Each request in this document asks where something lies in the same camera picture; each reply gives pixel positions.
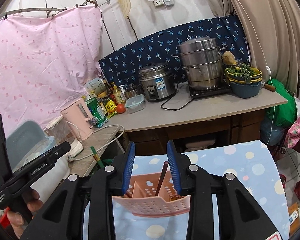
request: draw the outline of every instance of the human hand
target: human hand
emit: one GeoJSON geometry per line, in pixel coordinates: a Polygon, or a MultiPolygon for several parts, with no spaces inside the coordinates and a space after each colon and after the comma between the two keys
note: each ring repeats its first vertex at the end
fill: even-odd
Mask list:
{"type": "MultiPolygon", "coordinates": [[[[41,200],[39,200],[39,193],[36,192],[34,189],[32,190],[32,197],[33,200],[27,203],[27,207],[31,212],[38,211],[42,206],[43,203],[41,200]]],[[[7,218],[10,221],[10,224],[13,228],[14,233],[16,234],[17,238],[19,239],[24,231],[24,228],[22,227],[23,224],[25,223],[25,220],[23,217],[15,213],[13,211],[8,211],[7,212],[7,218]]]]}

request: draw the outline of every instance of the green plastic bag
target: green plastic bag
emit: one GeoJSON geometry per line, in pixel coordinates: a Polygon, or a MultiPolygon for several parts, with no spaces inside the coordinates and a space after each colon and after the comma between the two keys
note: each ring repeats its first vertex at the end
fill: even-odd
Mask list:
{"type": "Polygon", "coordinates": [[[266,115],[270,120],[272,120],[274,111],[273,124],[281,127],[290,127],[297,118],[297,107],[295,99],[287,92],[284,85],[280,81],[272,79],[272,84],[277,88],[277,92],[288,100],[288,103],[276,106],[275,108],[268,108],[266,110],[266,115]]]}

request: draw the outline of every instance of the blue plastic bowl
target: blue plastic bowl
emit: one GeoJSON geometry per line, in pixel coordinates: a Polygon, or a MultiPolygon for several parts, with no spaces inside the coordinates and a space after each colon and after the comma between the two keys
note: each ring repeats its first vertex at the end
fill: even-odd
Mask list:
{"type": "Polygon", "coordinates": [[[232,92],[240,98],[252,98],[256,96],[261,87],[261,81],[252,84],[239,84],[230,82],[232,92]]]}

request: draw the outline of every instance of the pink electric kettle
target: pink electric kettle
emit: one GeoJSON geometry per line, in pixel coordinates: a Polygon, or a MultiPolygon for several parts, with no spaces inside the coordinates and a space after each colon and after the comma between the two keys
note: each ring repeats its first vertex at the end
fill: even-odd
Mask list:
{"type": "Polygon", "coordinates": [[[82,98],[60,113],[67,120],[73,134],[79,141],[84,141],[92,135],[93,125],[90,125],[89,121],[93,119],[93,115],[82,98]]]}

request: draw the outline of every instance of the pink polka dot curtain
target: pink polka dot curtain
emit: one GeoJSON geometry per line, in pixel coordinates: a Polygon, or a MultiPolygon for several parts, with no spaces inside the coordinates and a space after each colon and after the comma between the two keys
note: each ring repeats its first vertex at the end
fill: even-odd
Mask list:
{"type": "Polygon", "coordinates": [[[45,127],[101,74],[101,11],[82,6],[53,18],[0,20],[0,114],[6,135],[25,120],[45,127]]]}

